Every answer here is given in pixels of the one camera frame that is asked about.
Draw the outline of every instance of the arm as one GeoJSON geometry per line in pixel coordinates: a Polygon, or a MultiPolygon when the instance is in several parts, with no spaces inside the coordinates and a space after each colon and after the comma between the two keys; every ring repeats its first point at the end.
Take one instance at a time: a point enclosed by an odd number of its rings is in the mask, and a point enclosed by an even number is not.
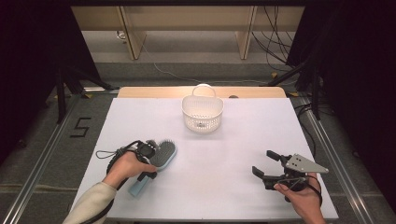
{"type": "MultiPolygon", "coordinates": [[[[316,179],[309,178],[309,184],[319,190],[319,183],[316,179]]],[[[295,192],[282,184],[275,184],[274,188],[290,199],[294,210],[306,224],[326,223],[320,210],[319,197],[312,189],[306,188],[295,192]]]]}
{"type": "MultiPolygon", "coordinates": [[[[102,182],[92,186],[78,199],[73,210],[64,220],[65,223],[81,223],[103,211],[114,199],[117,187],[129,177],[142,172],[155,172],[153,165],[140,162],[133,152],[125,152],[111,167],[102,182]]],[[[106,216],[95,223],[102,223],[106,216]]]]}

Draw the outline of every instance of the basket handle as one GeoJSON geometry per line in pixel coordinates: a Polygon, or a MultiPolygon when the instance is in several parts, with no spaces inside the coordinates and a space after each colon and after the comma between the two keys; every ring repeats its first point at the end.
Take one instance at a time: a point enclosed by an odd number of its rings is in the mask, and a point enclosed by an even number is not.
{"type": "Polygon", "coordinates": [[[213,97],[216,97],[216,91],[215,91],[215,89],[213,89],[210,85],[205,84],[205,83],[199,84],[199,85],[197,85],[196,87],[194,87],[194,89],[192,89],[192,95],[194,95],[195,90],[198,89],[198,88],[200,88],[200,87],[207,87],[207,88],[209,88],[210,90],[213,91],[213,95],[214,95],[213,97]]]}

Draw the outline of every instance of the hand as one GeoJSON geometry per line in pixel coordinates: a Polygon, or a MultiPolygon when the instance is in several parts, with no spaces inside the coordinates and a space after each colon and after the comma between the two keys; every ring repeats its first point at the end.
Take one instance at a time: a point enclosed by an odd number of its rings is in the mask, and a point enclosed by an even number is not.
{"type": "Polygon", "coordinates": [[[116,160],[102,182],[116,189],[126,178],[139,175],[142,172],[152,173],[155,171],[157,171],[155,166],[139,161],[133,152],[127,151],[116,160]]]}
{"type": "MultiPolygon", "coordinates": [[[[316,173],[309,173],[313,177],[317,177],[316,173]]],[[[317,190],[320,190],[318,181],[314,178],[308,177],[309,184],[317,190]]],[[[307,224],[326,223],[320,211],[319,196],[310,188],[305,188],[301,191],[292,191],[282,184],[275,184],[274,188],[289,198],[296,213],[307,224]]]]}

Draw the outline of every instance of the white table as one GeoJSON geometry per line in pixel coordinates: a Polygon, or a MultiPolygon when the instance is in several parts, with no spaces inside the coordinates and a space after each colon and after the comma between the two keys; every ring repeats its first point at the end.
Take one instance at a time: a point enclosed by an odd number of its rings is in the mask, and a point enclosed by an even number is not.
{"type": "MultiPolygon", "coordinates": [[[[280,155],[298,153],[314,160],[287,98],[223,99],[220,127],[198,134],[183,123],[181,98],[116,98],[94,151],[115,150],[133,142],[172,139],[177,154],[137,197],[128,192],[130,178],[120,189],[108,218],[140,221],[281,221],[300,217],[283,195],[266,190],[251,173],[282,175],[280,155]]],[[[76,200],[103,179],[110,159],[92,155],[76,200]]],[[[337,213],[320,175],[323,216],[337,213]]]]}

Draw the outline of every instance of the floor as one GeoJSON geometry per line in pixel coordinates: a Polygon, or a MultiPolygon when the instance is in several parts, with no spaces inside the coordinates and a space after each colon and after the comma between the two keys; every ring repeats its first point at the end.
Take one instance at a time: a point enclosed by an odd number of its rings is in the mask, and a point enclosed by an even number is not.
{"type": "MultiPolygon", "coordinates": [[[[283,74],[280,70],[290,69],[272,56],[267,59],[254,39],[248,58],[241,60],[232,32],[149,32],[136,61],[130,60],[126,44],[116,32],[83,34],[102,80],[113,86],[196,85],[198,82],[258,86],[272,80],[274,75],[283,74]]],[[[268,46],[263,34],[255,35],[268,46]]],[[[285,45],[291,43],[288,34],[283,33],[281,39],[285,45]]],[[[277,57],[283,57],[278,44],[272,43],[270,50],[277,57]]],[[[308,97],[301,92],[296,95],[292,85],[295,79],[288,79],[281,87],[289,93],[294,106],[307,104],[308,97]]],[[[86,81],[83,85],[95,87],[86,81]]],[[[8,211],[18,210],[12,223],[63,221],[75,199],[106,112],[112,99],[117,97],[117,93],[111,91],[87,92],[82,97],[67,94],[66,122],[60,125],[56,123],[55,92],[24,137],[27,146],[15,148],[0,167],[2,220],[7,218],[8,211]],[[83,130],[75,129],[77,123],[89,127],[88,131],[84,134],[83,130]]],[[[354,148],[325,97],[320,98],[319,111],[320,121],[313,119],[308,111],[301,115],[301,122],[306,128],[309,146],[312,150],[315,148],[317,163],[334,171],[323,176],[340,217],[329,223],[396,223],[394,212],[359,157],[353,154],[354,148]]],[[[108,220],[106,223],[119,222],[108,220]]]]}

